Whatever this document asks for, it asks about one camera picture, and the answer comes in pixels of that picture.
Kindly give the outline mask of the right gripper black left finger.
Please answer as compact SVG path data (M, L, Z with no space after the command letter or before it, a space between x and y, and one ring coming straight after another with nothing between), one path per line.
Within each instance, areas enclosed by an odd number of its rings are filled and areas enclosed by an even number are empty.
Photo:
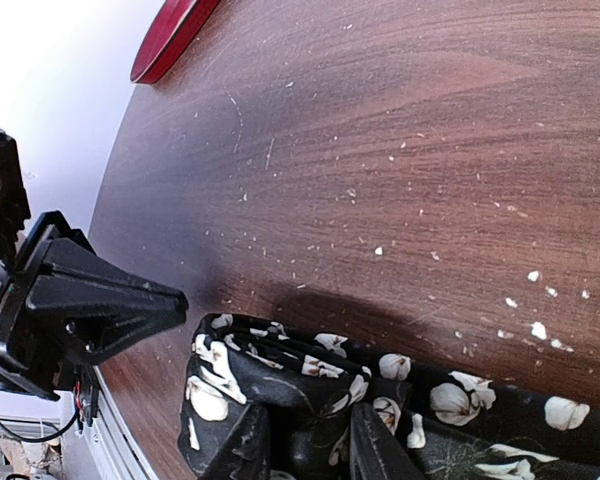
M203 479L268 479L271 472L267 409L249 404L202 473Z

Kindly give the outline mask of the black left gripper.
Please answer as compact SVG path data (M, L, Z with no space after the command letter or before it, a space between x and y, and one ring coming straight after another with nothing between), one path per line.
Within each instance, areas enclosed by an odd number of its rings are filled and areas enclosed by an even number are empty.
M92 251L82 230L50 211L0 260L0 391L57 401L79 382L77 364L99 365L185 323L182 291Z

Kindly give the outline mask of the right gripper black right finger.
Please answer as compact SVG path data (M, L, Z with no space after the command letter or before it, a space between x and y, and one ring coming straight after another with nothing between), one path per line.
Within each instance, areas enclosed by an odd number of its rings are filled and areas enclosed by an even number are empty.
M425 478L369 404L352 409L349 471L355 480Z

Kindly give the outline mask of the black skull pattern tie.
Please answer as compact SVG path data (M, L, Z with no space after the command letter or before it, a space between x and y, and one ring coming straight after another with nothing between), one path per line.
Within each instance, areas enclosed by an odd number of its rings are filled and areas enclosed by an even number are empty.
M600 409L333 333L206 316L178 438L197 478L249 404L268 411L268 479L351 479L356 404L372 406L424 479L600 479Z

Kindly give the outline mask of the dark red round tray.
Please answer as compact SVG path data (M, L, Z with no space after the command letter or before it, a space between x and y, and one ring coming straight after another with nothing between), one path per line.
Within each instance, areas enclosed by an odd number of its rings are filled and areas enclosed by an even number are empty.
M167 0L144 39L130 71L134 84L157 83L202 29L220 0Z

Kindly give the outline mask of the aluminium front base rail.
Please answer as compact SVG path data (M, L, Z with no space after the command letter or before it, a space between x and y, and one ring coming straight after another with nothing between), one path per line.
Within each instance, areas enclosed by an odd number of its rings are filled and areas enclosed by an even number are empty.
M84 438L101 478L156 479L99 368L87 371L81 387L81 402Z

